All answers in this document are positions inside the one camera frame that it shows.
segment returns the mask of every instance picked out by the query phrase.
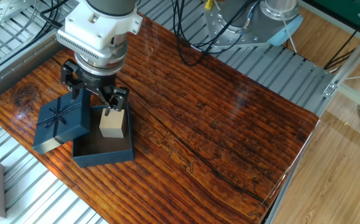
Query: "wooden floor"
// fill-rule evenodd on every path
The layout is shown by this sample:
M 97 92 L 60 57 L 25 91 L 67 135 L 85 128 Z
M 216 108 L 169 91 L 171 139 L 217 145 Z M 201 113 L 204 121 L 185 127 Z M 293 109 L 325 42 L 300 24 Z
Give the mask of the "wooden floor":
M 349 34 L 302 9 L 294 35 L 302 56 L 324 66 Z M 347 46 L 350 50 L 360 40 Z M 352 76 L 360 75 L 360 65 Z M 360 78 L 346 84 L 360 91 Z M 338 93 L 321 117 L 273 223 L 360 223 L 360 119 Z

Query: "wood grain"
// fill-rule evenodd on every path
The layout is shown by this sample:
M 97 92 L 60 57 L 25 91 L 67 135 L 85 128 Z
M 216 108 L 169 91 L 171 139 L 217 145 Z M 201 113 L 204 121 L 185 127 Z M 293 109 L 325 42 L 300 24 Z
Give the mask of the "wood grain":
M 128 41 L 118 85 L 131 89 L 134 162 L 81 169 L 71 143 L 31 149 L 40 106 L 68 92 L 70 50 L 0 96 L 0 125 L 110 223 L 259 223 L 318 118 L 213 57 L 185 66 L 148 18 Z
M 298 52 L 324 66 L 349 33 L 302 9 Z M 358 46 L 354 38 L 343 53 Z M 360 76 L 360 64 L 352 76 Z M 345 84 L 360 92 L 360 78 Z M 337 94 L 307 146 L 272 223 L 360 223 L 360 119 L 356 103 Z

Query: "wooden block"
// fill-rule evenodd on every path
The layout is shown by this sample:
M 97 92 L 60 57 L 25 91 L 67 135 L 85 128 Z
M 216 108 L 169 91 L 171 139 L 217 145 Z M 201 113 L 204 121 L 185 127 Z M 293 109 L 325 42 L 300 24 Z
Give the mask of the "wooden block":
M 124 138 L 124 132 L 126 131 L 126 122 L 124 122 L 126 114 L 124 110 L 111 110 L 107 116 L 104 115 L 105 111 L 106 108 L 103 110 L 101 122 L 99 123 L 99 129 L 103 136 L 105 138 Z

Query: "blue box base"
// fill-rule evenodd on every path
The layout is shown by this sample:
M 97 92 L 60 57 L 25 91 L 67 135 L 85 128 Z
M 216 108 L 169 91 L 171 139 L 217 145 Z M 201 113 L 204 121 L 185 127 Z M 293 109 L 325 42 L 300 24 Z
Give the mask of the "blue box base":
M 90 133 L 73 140 L 72 157 L 79 167 L 98 166 L 134 160 L 129 104 L 124 108 L 128 124 L 124 138 L 104 138 L 99 122 L 105 106 L 91 109 Z

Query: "metal mounting plate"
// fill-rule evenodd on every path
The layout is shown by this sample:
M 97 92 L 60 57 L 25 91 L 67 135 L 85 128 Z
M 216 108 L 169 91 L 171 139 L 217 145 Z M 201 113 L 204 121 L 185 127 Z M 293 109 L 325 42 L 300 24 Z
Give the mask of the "metal mounting plate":
M 34 0 L 13 0 L 10 3 L 10 0 L 0 0 L 0 20 L 1 22 L 6 22 L 24 9 L 28 8 L 35 3 Z
M 206 25 L 208 28 L 208 33 L 210 38 L 216 37 L 217 33 L 225 25 L 223 17 L 220 14 L 220 11 L 216 6 L 213 6 L 211 9 L 205 9 L 205 19 Z M 259 46 L 269 46 L 270 44 L 267 41 L 276 33 L 278 33 L 284 27 L 282 21 L 271 19 L 267 17 L 261 11 L 261 5 L 258 5 L 253 18 L 247 28 L 246 33 L 241 37 L 238 43 L 235 46 L 237 47 L 259 47 Z M 233 31 L 226 30 L 224 34 L 218 39 L 213 45 L 217 48 L 227 48 L 233 44 L 234 41 L 237 41 L 240 34 L 237 34 Z

